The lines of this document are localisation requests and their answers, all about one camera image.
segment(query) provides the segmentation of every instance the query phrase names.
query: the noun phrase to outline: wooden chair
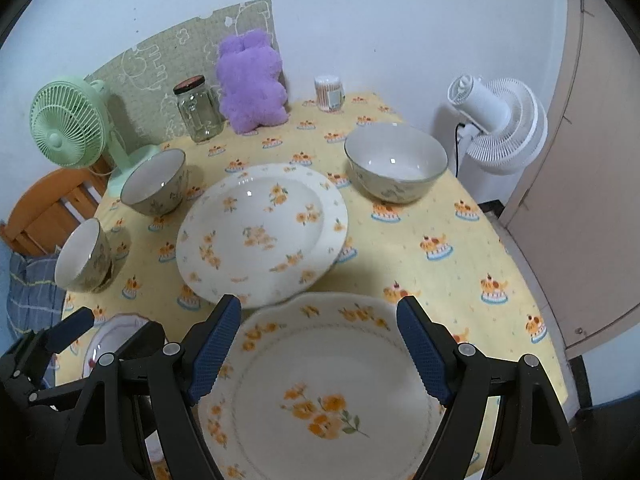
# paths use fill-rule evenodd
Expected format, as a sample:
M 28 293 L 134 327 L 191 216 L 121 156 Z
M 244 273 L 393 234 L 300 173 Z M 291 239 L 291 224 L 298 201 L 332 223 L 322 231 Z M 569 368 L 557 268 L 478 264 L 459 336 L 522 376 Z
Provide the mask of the wooden chair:
M 89 170 L 60 169 L 41 178 L 20 197 L 6 224 L 0 223 L 0 237 L 14 251 L 25 256 L 43 256 L 62 247 L 80 222 L 66 208 L 65 198 L 84 219 L 98 207 L 84 186 L 90 182 L 104 195 L 106 180 Z

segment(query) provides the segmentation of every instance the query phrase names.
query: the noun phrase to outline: fan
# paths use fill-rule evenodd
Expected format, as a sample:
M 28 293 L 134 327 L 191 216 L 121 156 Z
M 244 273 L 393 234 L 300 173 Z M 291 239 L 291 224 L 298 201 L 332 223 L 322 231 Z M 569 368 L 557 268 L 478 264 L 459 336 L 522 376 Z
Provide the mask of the fan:
M 456 128 L 456 175 L 465 154 L 488 173 L 505 175 L 528 166 L 542 150 L 545 109 L 522 81 L 496 79 L 485 86 L 478 78 L 462 75 L 447 94 L 470 121 Z
M 106 148 L 116 165 L 108 193 L 119 197 L 129 175 L 160 149 L 143 146 L 127 155 L 107 110 L 109 96 L 104 81 L 89 84 L 79 78 L 61 78 L 36 94 L 29 121 L 31 136 L 42 154 L 63 168 L 87 168 Z

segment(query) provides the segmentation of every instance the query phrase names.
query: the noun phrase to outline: green fan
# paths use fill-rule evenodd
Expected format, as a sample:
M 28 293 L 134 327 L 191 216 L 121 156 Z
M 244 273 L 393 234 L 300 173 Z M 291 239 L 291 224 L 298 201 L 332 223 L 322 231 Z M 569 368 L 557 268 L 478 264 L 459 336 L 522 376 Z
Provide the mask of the green fan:
M 109 96 L 104 81 L 61 78 L 40 89 L 29 118 L 31 136 L 42 154 L 63 168 L 87 168 L 106 148 L 116 165 L 107 191 L 119 197 L 129 175 L 160 149 L 143 146 L 127 155 L 107 110 Z

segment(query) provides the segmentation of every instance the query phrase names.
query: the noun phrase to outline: tile floor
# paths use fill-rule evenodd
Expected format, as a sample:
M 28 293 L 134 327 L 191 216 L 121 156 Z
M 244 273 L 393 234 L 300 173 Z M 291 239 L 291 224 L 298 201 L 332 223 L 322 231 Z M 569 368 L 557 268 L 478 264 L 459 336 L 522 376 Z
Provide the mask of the tile floor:
M 526 258 L 523 256 L 515 240 L 511 237 L 507 229 L 500 224 L 495 215 L 489 213 L 487 218 L 494 227 L 495 232 L 498 233 L 498 236 L 502 240 L 502 243 L 508 253 L 513 258 L 513 261 L 518 266 L 520 273 L 529 286 L 529 290 L 531 291 L 534 300 L 536 300 L 536 303 L 540 308 L 540 314 L 542 314 L 542 317 L 545 320 L 547 333 L 551 337 L 551 341 L 556 349 L 556 355 L 560 362 L 562 376 L 566 384 L 566 389 L 569 393 L 569 397 L 562 406 L 562 410 L 564 411 L 564 416 L 567 420 L 570 420 L 580 408 L 580 403 L 578 402 L 578 393 L 575 389 L 574 376 L 571 373 L 571 368 L 569 368 L 569 363 L 566 355 L 564 354 L 564 340 L 562 339 L 562 334 L 560 333 L 560 329 L 556 323 L 556 318 L 551 311 L 551 307 L 549 307 L 549 302 L 546 300 L 545 293 L 542 291 L 542 288 L 536 279 L 536 275 L 531 270 L 531 267 L 529 267 Z

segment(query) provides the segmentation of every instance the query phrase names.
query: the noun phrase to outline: metal screw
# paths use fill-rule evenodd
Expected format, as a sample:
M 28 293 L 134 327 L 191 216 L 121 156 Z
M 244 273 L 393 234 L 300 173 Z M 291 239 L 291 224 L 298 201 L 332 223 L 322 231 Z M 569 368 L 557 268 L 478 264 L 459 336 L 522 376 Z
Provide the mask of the metal screw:
M 109 366 L 111 363 L 113 363 L 113 354 L 102 354 L 98 359 L 98 364 L 102 366 Z
M 178 343 L 167 343 L 162 348 L 164 355 L 176 355 L 180 351 L 180 345 Z
M 540 364 L 540 361 L 538 360 L 538 358 L 532 354 L 526 354 L 524 356 L 524 362 L 526 362 L 526 364 L 528 364 L 532 368 L 535 368 Z
M 470 343 L 460 343 L 458 345 L 458 351 L 462 355 L 471 356 L 476 353 L 476 347 Z

